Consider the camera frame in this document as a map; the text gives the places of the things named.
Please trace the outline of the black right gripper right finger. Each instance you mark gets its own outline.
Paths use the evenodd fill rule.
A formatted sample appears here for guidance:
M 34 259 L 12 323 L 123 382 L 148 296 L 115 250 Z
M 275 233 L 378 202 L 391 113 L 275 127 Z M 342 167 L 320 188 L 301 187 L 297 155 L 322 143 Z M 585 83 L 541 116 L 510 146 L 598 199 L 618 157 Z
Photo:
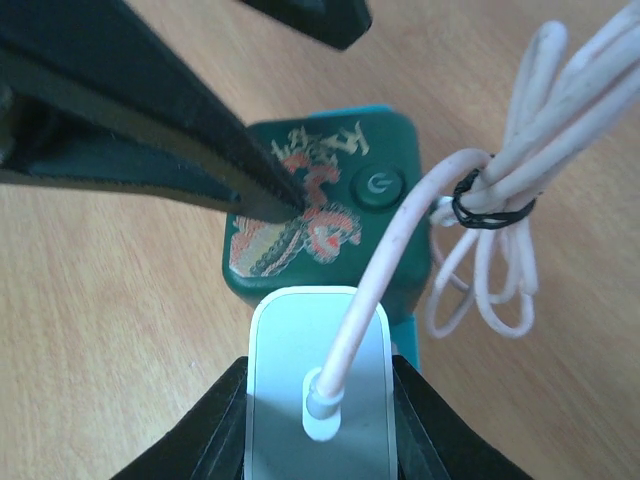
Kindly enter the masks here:
M 398 477 L 406 480 L 528 480 L 472 430 L 401 355 L 393 357 Z

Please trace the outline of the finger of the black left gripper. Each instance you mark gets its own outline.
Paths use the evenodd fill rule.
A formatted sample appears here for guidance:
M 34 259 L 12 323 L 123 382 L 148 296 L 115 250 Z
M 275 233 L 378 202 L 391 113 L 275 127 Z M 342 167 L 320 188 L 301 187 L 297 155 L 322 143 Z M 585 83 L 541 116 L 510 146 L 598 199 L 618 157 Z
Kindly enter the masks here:
M 1 180 L 282 223 L 302 183 L 124 1 L 1 5 Z
M 373 23 L 364 0 L 244 0 L 243 4 L 336 50 L 347 50 Z

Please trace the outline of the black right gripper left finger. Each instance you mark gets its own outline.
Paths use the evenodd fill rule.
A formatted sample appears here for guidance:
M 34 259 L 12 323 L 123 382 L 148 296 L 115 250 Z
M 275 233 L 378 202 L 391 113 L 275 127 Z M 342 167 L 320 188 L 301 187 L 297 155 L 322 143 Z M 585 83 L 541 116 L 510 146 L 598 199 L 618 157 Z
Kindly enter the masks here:
M 242 479 L 248 359 L 240 357 L 184 417 L 116 480 Z

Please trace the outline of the teal power strip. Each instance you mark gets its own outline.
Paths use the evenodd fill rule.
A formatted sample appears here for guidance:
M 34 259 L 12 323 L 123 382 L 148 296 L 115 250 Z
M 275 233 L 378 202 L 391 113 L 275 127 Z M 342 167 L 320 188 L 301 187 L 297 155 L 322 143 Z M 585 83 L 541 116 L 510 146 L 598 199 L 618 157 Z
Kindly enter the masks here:
M 351 106 L 332 110 L 313 112 L 308 115 L 314 117 L 334 117 L 347 115 L 367 115 L 377 112 L 394 112 L 395 109 L 388 104 L 369 104 Z M 397 317 L 397 322 L 390 325 L 393 351 L 396 355 L 403 356 L 418 372 L 421 371 L 419 355 L 418 325 L 414 313 Z

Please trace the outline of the white USB charger plug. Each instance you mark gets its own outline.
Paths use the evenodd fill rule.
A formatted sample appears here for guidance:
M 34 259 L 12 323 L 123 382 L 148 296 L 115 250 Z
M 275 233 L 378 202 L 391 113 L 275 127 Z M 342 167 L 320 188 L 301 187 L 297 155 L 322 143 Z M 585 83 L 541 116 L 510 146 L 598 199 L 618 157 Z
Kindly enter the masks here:
M 353 287 L 267 295 L 250 330 L 244 476 L 395 479 L 392 345 Z

